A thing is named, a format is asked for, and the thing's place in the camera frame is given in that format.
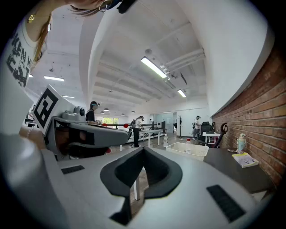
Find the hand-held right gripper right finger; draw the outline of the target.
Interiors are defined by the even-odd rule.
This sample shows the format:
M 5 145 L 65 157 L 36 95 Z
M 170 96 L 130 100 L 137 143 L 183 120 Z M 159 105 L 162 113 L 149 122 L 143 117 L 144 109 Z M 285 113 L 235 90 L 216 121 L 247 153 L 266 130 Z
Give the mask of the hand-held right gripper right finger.
M 249 224 L 256 202 L 240 184 L 202 161 L 166 150 L 154 151 L 181 167 L 182 180 L 168 196 L 146 199 L 129 228 L 236 229 Z M 221 186 L 244 210 L 244 215 L 229 222 L 207 191 L 214 185 Z

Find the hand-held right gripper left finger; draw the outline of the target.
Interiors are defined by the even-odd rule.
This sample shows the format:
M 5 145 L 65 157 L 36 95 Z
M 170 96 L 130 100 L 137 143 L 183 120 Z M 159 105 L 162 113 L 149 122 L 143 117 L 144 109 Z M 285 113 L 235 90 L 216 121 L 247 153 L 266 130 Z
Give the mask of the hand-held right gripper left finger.
M 126 225 L 119 222 L 125 216 L 130 198 L 113 195 L 102 183 L 101 170 L 111 162 L 122 162 L 140 150 L 127 150 L 110 155 L 56 161 L 54 154 L 43 150 L 46 171 L 52 189 L 60 202 L 63 216 L 62 229 L 143 229 L 144 220 L 139 215 Z

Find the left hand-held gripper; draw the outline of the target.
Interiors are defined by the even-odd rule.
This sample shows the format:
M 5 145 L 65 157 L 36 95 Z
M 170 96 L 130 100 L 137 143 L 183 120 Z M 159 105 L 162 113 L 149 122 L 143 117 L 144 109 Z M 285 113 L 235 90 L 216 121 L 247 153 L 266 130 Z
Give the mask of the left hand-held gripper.
M 43 135 L 45 147 L 56 159 L 98 157 L 111 153 L 110 146 L 129 140 L 124 130 L 87 123 L 84 108 L 75 106 L 48 85 L 38 99 L 33 116 Z M 93 144 L 82 143 L 81 135 L 93 134 Z

